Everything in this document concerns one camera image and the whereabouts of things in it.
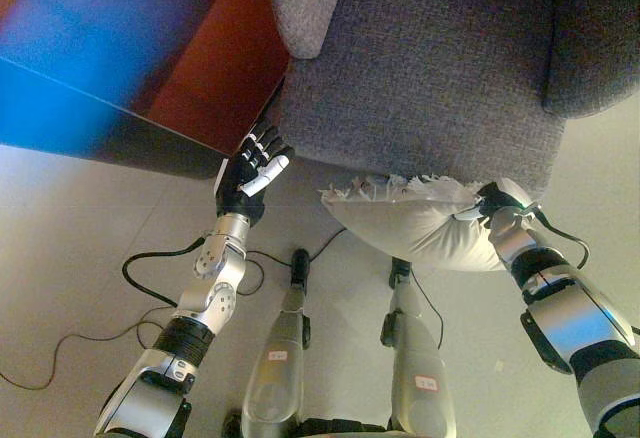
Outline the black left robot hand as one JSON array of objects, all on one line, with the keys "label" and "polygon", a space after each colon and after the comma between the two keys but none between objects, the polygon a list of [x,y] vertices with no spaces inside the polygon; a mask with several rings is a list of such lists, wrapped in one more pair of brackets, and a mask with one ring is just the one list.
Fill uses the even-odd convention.
[{"label": "black left robot hand", "polygon": [[258,121],[228,161],[216,190],[217,216],[235,213],[255,226],[265,212],[267,187],[287,168],[295,155],[277,126]]}]

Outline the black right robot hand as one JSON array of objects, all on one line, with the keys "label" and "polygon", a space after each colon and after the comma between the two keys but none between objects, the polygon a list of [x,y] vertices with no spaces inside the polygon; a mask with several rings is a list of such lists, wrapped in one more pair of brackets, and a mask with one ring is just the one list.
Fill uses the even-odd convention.
[{"label": "black right robot hand", "polygon": [[472,208],[455,213],[453,218],[457,221],[491,219],[497,211],[505,207],[518,210],[526,208],[514,195],[500,189],[497,182],[483,186],[478,195],[479,201]]}]

